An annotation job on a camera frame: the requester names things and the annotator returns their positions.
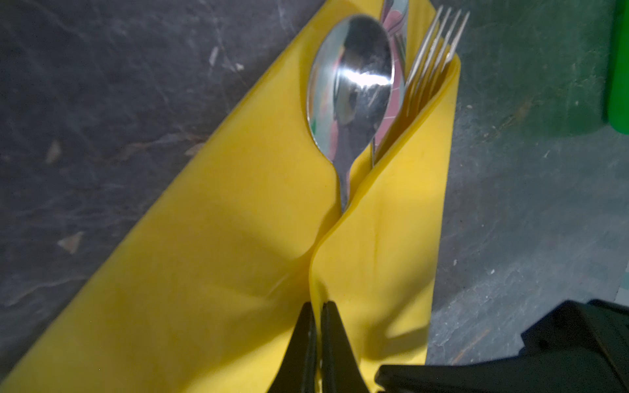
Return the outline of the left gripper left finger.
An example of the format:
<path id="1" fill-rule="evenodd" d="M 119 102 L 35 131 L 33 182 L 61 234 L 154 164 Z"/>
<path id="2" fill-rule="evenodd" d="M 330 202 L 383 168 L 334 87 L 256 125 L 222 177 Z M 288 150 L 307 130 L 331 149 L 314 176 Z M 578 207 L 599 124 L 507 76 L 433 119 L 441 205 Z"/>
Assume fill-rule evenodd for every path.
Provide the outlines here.
<path id="1" fill-rule="evenodd" d="M 312 305 L 306 302 L 268 393 L 314 393 L 317 369 L 317 327 Z"/>

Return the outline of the green plastic basket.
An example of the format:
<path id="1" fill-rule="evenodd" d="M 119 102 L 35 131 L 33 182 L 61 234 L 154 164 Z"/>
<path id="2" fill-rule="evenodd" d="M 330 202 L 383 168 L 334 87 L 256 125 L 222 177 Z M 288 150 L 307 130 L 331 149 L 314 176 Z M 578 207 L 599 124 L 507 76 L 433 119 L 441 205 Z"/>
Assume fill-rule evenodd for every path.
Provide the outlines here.
<path id="1" fill-rule="evenodd" d="M 628 1 L 616 1 L 606 85 L 607 121 L 628 135 Z"/>

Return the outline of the silver knife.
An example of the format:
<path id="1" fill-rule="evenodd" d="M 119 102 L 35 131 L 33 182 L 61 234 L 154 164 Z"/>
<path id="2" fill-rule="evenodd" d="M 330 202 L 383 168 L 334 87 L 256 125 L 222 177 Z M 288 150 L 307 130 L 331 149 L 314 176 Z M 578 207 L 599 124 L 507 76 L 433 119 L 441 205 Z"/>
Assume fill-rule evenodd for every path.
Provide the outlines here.
<path id="1" fill-rule="evenodd" d="M 388 108 L 371 145 L 372 166 L 375 166 L 378 160 L 381 145 L 401 110 L 406 93 L 406 41 L 409 9 L 409 0 L 383 2 L 381 23 L 388 34 L 394 71 Z"/>

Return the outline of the silver fork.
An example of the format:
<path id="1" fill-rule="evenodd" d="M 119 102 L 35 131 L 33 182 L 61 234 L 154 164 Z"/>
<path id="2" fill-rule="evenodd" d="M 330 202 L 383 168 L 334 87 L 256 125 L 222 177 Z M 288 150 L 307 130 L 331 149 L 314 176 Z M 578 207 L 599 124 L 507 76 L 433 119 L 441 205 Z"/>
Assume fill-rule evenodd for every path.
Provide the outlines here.
<path id="1" fill-rule="evenodd" d="M 444 6 L 437 8 L 424 35 L 419 51 L 406 79 L 402 114 L 407 118 L 419 114 L 439 89 L 468 24 L 470 12 Z"/>

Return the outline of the silver spoon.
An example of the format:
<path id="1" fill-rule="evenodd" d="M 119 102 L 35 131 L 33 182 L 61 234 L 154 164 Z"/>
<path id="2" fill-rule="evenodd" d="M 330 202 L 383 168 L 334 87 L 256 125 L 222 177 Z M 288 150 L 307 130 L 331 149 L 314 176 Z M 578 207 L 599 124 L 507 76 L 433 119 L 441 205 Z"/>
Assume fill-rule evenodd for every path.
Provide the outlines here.
<path id="1" fill-rule="evenodd" d="M 351 197 L 352 165 L 385 117 L 393 71 L 387 31 L 365 14 L 337 23 L 313 61 L 306 117 L 315 145 L 337 173 L 342 210 Z"/>

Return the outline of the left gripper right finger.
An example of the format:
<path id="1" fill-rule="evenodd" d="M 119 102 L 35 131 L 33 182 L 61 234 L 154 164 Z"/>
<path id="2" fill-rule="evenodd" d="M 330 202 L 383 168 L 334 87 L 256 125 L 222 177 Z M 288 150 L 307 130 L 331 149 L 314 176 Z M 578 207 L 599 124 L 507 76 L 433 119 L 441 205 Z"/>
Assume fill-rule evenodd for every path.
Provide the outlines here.
<path id="1" fill-rule="evenodd" d="M 321 314 L 322 388 L 325 393 L 370 390 L 362 378 L 337 305 L 324 304 Z"/>

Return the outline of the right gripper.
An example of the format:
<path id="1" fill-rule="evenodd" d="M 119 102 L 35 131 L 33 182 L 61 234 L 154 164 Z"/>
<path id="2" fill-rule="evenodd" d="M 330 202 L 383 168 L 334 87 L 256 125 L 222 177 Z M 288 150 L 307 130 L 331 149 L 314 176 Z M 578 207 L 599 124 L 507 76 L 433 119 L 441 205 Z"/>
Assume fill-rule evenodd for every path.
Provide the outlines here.
<path id="1" fill-rule="evenodd" d="M 628 309 L 565 301 L 521 335 L 521 352 L 464 366 L 383 365 L 386 392 L 626 392 Z"/>

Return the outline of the yellow paper napkin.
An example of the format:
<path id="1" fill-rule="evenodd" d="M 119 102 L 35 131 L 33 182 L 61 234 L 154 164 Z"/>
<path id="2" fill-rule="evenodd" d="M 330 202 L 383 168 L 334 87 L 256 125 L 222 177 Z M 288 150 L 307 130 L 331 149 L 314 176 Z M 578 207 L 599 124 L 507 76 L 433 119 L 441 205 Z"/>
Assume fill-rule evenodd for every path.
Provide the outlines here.
<path id="1" fill-rule="evenodd" d="M 11 373 L 4 392 L 265 392 L 297 316 L 334 301 L 366 385 L 423 364 L 461 62 L 342 211 L 306 123 L 327 32 L 378 1 L 327 1 Z"/>

